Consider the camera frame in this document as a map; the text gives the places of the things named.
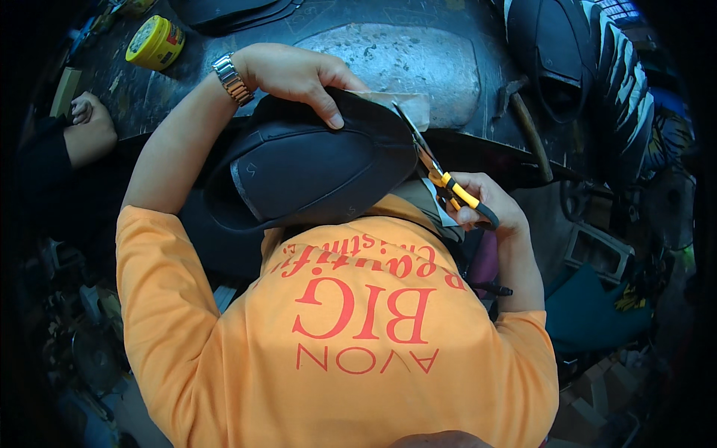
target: yellow scissors handle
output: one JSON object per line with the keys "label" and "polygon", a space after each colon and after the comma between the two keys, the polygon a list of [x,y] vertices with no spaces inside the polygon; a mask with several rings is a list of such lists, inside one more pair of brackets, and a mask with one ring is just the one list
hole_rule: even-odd
{"label": "yellow scissors handle", "polygon": [[479,227],[482,227],[486,230],[496,230],[498,228],[498,226],[500,225],[500,221],[498,221],[498,217],[495,215],[495,213],[493,213],[493,210],[486,207],[475,197],[473,197],[473,195],[464,190],[463,187],[458,185],[458,182],[453,180],[450,173],[443,173],[443,177],[441,178],[440,182],[443,185],[443,188],[450,191],[451,195],[453,196],[453,199],[450,200],[450,203],[455,207],[456,210],[460,210],[460,207],[463,205],[469,206],[471,209],[476,210],[478,213],[488,218],[488,221],[490,221],[478,222]]}

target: white paper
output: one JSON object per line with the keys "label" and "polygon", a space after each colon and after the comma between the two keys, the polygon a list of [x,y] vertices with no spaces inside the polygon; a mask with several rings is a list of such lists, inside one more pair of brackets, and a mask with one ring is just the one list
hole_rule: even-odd
{"label": "white paper", "polygon": [[436,208],[438,209],[438,216],[441,217],[441,225],[443,227],[456,227],[458,223],[448,216],[448,213],[441,207],[440,204],[438,204],[438,201],[436,201],[436,186],[433,185],[433,182],[431,182],[427,177],[421,177],[421,180],[425,184],[426,188],[431,192],[431,197],[433,198],[433,202],[436,203]]}
{"label": "white paper", "polygon": [[419,132],[425,132],[431,122],[431,107],[427,93],[393,93],[393,92],[351,92],[372,103],[380,104],[396,115],[398,112],[391,103],[395,101],[408,118],[411,119]]}

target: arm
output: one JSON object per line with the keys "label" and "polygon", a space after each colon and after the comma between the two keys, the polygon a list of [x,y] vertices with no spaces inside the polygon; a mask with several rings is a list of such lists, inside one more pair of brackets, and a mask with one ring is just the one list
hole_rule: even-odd
{"label": "arm", "polygon": [[[500,282],[513,295],[498,298],[495,332],[500,341],[492,355],[506,391],[513,391],[511,418],[523,421],[530,433],[522,434],[532,446],[540,444],[551,428],[558,410],[558,372],[550,336],[545,330],[546,313],[543,280],[533,255],[526,215],[515,199],[484,173],[451,173],[466,191],[481,200],[498,216],[495,230],[498,240]],[[485,220],[468,207],[448,214],[470,230],[473,223]]]}
{"label": "arm", "polygon": [[[543,311],[543,279],[540,276],[526,215],[515,199],[484,173],[451,173],[466,191],[493,210],[500,220],[495,231],[498,241],[498,271],[500,282],[513,290],[513,295],[498,299],[500,313]],[[448,207],[448,214],[471,230],[478,221],[486,221],[475,210],[462,207],[456,211]]]}
{"label": "arm", "polygon": [[[251,91],[261,87],[271,95],[307,103],[335,129],[343,127],[343,119],[323,87],[366,90],[339,58],[286,45],[250,45],[234,53],[232,62]],[[236,102],[217,76],[209,73],[145,144],[123,207],[177,213],[209,150],[236,111]]]}
{"label": "arm", "polygon": [[115,125],[99,98],[89,92],[72,101],[73,126],[65,128],[65,146],[73,169],[109,154],[117,143]]}
{"label": "arm", "polygon": [[[252,45],[233,62],[249,88],[302,100],[327,121],[338,109],[323,85],[365,88],[339,59],[285,45]],[[210,73],[145,144],[118,219],[125,349],[152,419],[176,447],[226,444],[225,330],[217,325],[199,258],[173,214],[236,109]]]}

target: metal watch strap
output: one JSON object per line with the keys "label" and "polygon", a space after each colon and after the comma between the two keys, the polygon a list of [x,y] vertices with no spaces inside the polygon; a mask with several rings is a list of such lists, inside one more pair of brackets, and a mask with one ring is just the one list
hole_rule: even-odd
{"label": "metal watch strap", "polygon": [[249,89],[247,89],[244,81],[239,76],[239,73],[237,73],[237,69],[234,68],[234,64],[232,64],[233,54],[233,52],[226,53],[224,56],[214,61],[212,68],[215,72],[217,72],[219,81],[222,83],[224,89],[227,90],[229,96],[234,98],[234,101],[239,103],[239,106],[241,107],[246,106],[251,100],[253,100],[254,95],[249,91]]}

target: person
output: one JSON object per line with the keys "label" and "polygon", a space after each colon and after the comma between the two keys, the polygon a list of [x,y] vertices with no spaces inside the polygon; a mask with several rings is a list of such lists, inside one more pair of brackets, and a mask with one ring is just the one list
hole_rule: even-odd
{"label": "person", "polygon": [[99,98],[84,92],[71,104],[70,119],[47,117],[36,124],[30,115],[16,158],[23,215],[114,280],[115,225],[133,163],[113,152],[117,133]]}
{"label": "person", "polygon": [[[328,54],[253,44],[231,61],[248,90],[307,103],[333,129],[343,119],[323,88],[367,90]],[[495,324],[435,225],[391,194],[376,216],[284,242],[267,231],[260,277],[220,315],[175,215],[236,110],[209,73],[147,141],[117,223],[125,349],[174,446],[434,446],[421,441],[446,431],[539,446],[559,392],[543,285],[525,215],[483,173],[452,175],[500,219],[500,281],[514,293]],[[466,230],[482,219],[450,214]]]}

